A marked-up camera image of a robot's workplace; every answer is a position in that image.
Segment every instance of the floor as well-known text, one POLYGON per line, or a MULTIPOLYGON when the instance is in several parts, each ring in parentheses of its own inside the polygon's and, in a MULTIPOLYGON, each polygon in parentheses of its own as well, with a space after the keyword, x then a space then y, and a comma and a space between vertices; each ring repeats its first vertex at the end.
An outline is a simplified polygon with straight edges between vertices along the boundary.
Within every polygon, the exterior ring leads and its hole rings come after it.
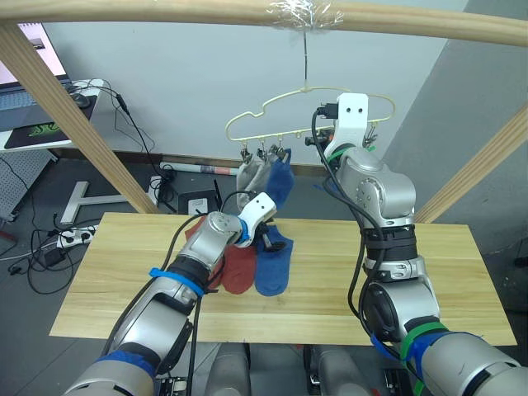
MULTIPOLYGON (((127 164, 127 168, 146 190, 152 169, 144 164, 127 164)), ((234 178, 195 173, 178 173, 173 182, 180 192, 210 189, 213 179, 219 183, 224 195, 234 190, 234 178)), ((62 159, 51 163, 39 181, 31 188, 35 200, 35 223, 42 229, 53 228, 53 213, 62 214, 69 194, 77 181, 89 181, 88 195, 107 195, 115 191, 95 170, 83 160, 62 159)), ((296 177, 295 188, 280 211, 280 217, 312 219, 349 219, 347 210, 337 205, 317 188, 317 177, 296 177)), ((3 231, 19 238, 18 245, 5 257, 17 256, 29 250, 32 230, 32 209, 29 197, 22 201, 16 221, 6 224, 3 231)), ((105 211, 132 212, 129 204, 84 207, 78 220, 99 218, 105 211)), ((500 252, 484 257, 494 285, 507 310, 519 346, 503 350, 528 365, 526 350, 528 299, 528 269, 513 266, 513 259, 528 254, 528 241, 516 243, 500 252)), ((0 252, 5 247, 0 244, 0 252)), ((83 255, 83 247, 73 252, 75 261, 83 255)), ((29 288, 25 276, 10 276, 6 271, 10 261, 0 260, 0 396, 51 396, 61 394, 83 370, 99 356, 102 340, 49 337, 48 332, 66 294, 62 290, 53 295, 37 295, 29 288)), ((52 290, 66 280, 65 274, 46 272, 35 277, 43 290, 52 290)), ((201 396, 210 365, 218 344, 200 343, 196 355, 195 396, 201 396)), ((382 368, 394 367, 372 347, 349 346, 356 363, 372 388, 380 394, 384 389, 382 368)), ((291 345, 251 345, 252 390, 254 395, 277 396, 306 395, 302 353, 291 345)), ((172 371, 185 375, 188 351, 172 371)))

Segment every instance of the plastic wrap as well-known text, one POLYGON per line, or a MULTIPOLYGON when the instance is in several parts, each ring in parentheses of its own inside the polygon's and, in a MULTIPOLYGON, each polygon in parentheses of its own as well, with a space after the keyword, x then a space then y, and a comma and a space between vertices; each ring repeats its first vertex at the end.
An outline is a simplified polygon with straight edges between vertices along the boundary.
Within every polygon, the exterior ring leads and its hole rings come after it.
POLYGON ((343 13, 332 10, 330 2, 285 0, 272 2, 267 12, 276 17, 273 26, 297 31, 328 29, 343 22, 343 13))

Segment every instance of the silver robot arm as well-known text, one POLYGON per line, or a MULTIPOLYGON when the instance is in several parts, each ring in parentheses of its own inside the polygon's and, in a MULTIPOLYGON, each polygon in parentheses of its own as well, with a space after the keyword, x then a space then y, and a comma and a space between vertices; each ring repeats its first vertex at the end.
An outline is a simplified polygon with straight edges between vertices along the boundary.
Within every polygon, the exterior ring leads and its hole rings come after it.
POLYGON ((178 362, 192 333, 187 316, 207 289, 207 280, 227 245, 249 246, 257 226, 276 212, 265 193, 237 216, 213 212, 186 242, 166 271, 153 279, 118 320, 105 355, 65 392, 68 396, 152 396, 155 375, 178 362))
POLYGON ((526 395, 526 367, 481 337, 450 332, 441 324, 424 259, 417 253, 414 185, 363 148, 366 95, 344 93, 336 105, 325 107, 322 113, 336 120, 325 157, 349 147, 336 165, 337 179, 348 198, 373 218, 383 234, 380 238, 363 217, 367 274, 384 250, 364 300, 365 319, 375 339, 393 343, 435 396, 526 395))

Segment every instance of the monitor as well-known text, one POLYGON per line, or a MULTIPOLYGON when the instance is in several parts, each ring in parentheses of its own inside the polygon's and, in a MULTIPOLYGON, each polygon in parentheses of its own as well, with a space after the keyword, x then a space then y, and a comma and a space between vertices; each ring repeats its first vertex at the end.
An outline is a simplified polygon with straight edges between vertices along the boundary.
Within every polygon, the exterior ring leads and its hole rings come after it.
MULTIPOLYGON (((55 75, 58 80, 68 80, 68 75, 64 70, 63 65, 60 63, 59 57, 51 45, 50 39, 46 34, 44 27, 41 23, 19 23, 18 26, 21 28, 27 39, 33 44, 36 52, 48 65, 51 73, 55 75)), ((20 88, 20 83, 17 81, 9 70, 0 62, 0 91, 8 90, 11 88, 20 88)))

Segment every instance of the wooden beam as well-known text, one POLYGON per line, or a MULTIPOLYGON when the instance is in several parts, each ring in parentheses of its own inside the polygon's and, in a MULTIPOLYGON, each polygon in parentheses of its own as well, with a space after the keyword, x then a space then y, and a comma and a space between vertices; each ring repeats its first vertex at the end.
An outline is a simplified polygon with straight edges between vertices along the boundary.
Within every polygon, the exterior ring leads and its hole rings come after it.
POLYGON ((528 140, 525 104, 416 214, 417 223, 431 223, 528 140))
MULTIPOLYGON (((275 26, 272 0, 2 0, 0 22, 11 21, 164 21, 275 26)), ((342 21, 328 29, 424 35, 528 46, 528 22, 421 7, 365 2, 332 2, 327 16, 342 21)))
POLYGON ((140 213, 158 213, 15 24, 0 25, 0 60, 99 172, 140 213))

